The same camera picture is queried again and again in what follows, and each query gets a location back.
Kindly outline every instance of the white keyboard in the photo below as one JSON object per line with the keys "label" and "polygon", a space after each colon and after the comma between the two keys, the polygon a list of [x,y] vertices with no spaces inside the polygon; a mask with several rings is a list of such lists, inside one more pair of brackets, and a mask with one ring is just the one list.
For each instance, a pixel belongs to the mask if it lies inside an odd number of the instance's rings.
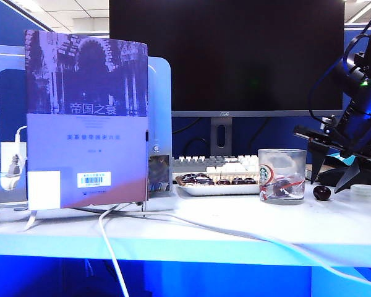
{"label": "white keyboard", "polygon": [[235,173],[258,172],[258,157],[255,155],[179,157],[172,159],[173,179],[186,173]]}

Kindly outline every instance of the glass cup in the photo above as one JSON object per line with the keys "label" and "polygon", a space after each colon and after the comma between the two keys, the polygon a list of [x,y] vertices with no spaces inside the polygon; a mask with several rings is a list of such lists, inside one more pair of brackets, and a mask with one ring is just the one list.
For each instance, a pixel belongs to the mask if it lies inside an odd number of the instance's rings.
{"label": "glass cup", "polygon": [[274,204],[304,201],[306,150],[260,149],[260,200]]}

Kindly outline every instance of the ceiling light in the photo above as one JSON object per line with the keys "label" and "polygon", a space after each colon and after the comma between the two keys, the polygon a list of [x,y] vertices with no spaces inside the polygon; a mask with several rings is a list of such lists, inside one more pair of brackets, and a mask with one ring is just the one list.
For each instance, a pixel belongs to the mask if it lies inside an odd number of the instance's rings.
{"label": "ceiling light", "polygon": [[351,18],[347,23],[354,23],[357,19],[362,17],[367,11],[371,9],[371,2],[368,3],[361,11],[359,11],[353,18]]}
{"label": "ceiling light", "polygon": [[43,12],[44,10],[33,0],[15,0],[13,1],[20,7],[26,9],[29,12]]}

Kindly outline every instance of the desk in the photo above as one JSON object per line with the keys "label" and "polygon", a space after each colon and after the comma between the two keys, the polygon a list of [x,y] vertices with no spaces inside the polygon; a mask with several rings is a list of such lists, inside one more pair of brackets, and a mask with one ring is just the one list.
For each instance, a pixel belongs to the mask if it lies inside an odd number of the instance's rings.
{"label": "desk", "polygon": [[[317,201],[306,185],[301,205],[272,205],[258,196],[151,199],[147,210],[174,209],[184,218],[274,236],[300,244],[330,265],[371,267],[371,201],[349,190]],[[135,210],[131,205],[128,210]],[[1,210],[0,255],[109,259],[97,215],[78,210],[41,211],[22,231],[28,212]],[[313,266],[310,259],[274,244],[215,233],[168,217],[107,217],[106,231],[119,259]]]}

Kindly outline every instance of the black monitor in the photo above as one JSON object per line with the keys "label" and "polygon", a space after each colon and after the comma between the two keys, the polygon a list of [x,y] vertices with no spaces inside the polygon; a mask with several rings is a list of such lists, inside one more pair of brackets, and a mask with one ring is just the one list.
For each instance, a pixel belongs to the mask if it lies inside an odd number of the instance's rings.
{"label": "black monitor", "polygon": [[[110,0],[110,37],[168,60],[173,116],[307,116],[343,52],[343,0]],[[341,114],[323,81],[316,115]]]}

